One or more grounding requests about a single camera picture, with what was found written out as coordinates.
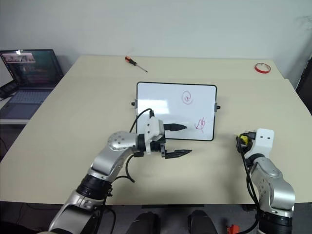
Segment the red drawing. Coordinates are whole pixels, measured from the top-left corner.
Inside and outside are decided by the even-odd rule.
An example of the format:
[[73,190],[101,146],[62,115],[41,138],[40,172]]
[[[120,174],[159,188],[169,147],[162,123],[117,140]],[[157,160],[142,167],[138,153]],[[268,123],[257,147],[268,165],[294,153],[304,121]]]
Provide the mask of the red drawing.
[[206,124],[206,122],[205,122],[204,117],[203,117],[202,119],[200,119],[198,121],[197,126],[196,126],[196,124],[194,124],[194,126],[196,129],[199,129],[199,130],[201,130],[202,133],[204,133],[203,128],[204,128],[205,124]]
[[182,101],[186,105],[190,105],[193,102],[192,95],[189,91],[184,91],[182,94]]

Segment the table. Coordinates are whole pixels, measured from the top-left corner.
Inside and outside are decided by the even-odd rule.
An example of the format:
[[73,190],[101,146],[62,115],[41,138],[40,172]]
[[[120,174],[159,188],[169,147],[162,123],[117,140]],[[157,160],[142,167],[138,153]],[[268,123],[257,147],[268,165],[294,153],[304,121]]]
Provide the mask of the table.
[[[228,204],[252,202],[235,149],[245,130],[275,130],[271,159],[296,192],[311,202],[312,117],[270,60],[81,56],[41,105],[0,164],[0,198],[64,203],[110,134],[127,131],[138,81],[214,84],[218,88],[211,142],[168,140],[168,151],[192,149],[176,159],[153,153],[133,158],[136,180],[113,183],[107,204]],[[264,62],[269,74],[253,66]]]

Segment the laptop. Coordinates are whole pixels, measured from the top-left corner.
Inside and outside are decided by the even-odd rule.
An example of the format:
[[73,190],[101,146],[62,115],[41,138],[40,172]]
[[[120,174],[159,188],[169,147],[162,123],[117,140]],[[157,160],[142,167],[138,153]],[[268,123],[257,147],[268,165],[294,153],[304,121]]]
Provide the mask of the laptop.
[[45,50],[5,50],[0,57],[19,89],[1,108],[1,119],[30,119],[63,78],[55,53]]

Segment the white wall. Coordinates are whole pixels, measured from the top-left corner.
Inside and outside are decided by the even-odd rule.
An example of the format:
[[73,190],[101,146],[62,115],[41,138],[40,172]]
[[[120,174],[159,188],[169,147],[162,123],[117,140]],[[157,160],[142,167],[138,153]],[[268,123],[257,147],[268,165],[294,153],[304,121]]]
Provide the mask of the white wall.
[[273,59],[295,86],[312,0],[0,0],[0,49],[17,48],[53,48],[65,72],[80,54]]

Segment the laptop keyboard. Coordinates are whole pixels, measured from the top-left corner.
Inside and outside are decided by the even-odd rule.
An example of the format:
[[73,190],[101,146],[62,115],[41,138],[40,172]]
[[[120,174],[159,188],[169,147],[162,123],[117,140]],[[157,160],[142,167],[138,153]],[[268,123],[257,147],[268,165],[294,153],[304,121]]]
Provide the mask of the laptop keyboard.
[[50,92],[18,91],[10,100],[10,103],[41,104]]

